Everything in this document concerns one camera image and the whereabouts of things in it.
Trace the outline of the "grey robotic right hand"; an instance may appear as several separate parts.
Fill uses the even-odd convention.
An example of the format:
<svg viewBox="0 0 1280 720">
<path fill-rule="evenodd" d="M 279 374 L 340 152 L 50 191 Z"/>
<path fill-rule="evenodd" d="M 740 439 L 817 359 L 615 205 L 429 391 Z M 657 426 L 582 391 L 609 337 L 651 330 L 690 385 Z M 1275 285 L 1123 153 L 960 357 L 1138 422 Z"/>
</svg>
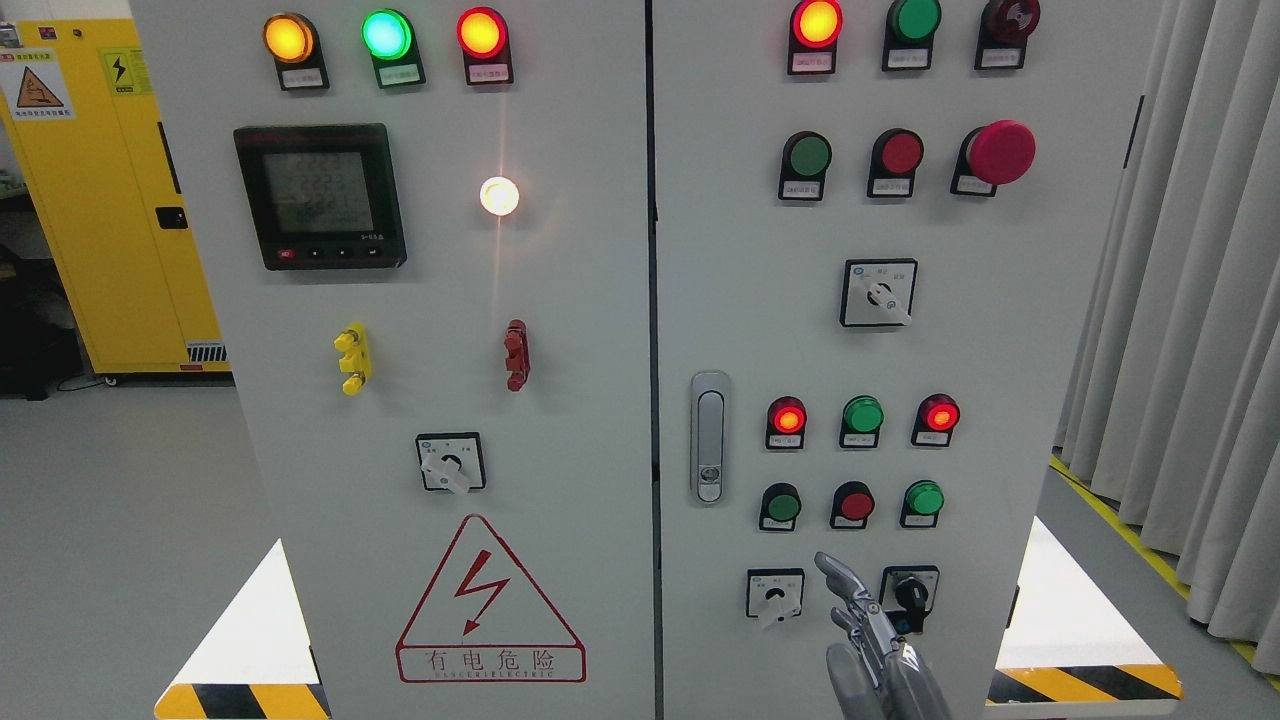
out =
<svg viewBox="0 0 1280 720">
<path fill-rule="evenodd" d="M 845 719 L 951 719 L 948 703 L 923 656 L 892 626 L 860 577 L 817 552 L 815 566 L 844 601 L 829 619 L 847 641 L 826 651 L 826 666 Z"/>
</svg>

